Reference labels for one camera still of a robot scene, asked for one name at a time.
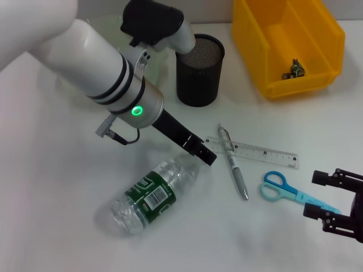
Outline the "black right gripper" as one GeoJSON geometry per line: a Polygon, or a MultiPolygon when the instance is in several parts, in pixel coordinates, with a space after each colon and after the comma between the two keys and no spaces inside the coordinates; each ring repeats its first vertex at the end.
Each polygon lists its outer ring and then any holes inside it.
{"type": "Polygon", "coordinates": [[[333,186],[354,192],[350,217],[324,210],[319,206],[305,204],[303,215],[311,219],[322,220],[322,230],[345,237],[353,238],[362,243],[362,175],[336,168],[330,176],[328,173],[315,170],[313,184],[333,186]]]}

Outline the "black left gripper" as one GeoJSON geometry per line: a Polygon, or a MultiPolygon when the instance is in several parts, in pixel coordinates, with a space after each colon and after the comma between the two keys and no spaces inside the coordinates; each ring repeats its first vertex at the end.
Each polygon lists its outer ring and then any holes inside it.
{"type": "Polygon", "coordinates": [[[188,153],[197,156],[208,166],[211,166],[216,160],[217,155],[208,149],[203,141],[198,141],[197,136],[166,110],[162,110],[161,115],[152,126],[188,153]]]}

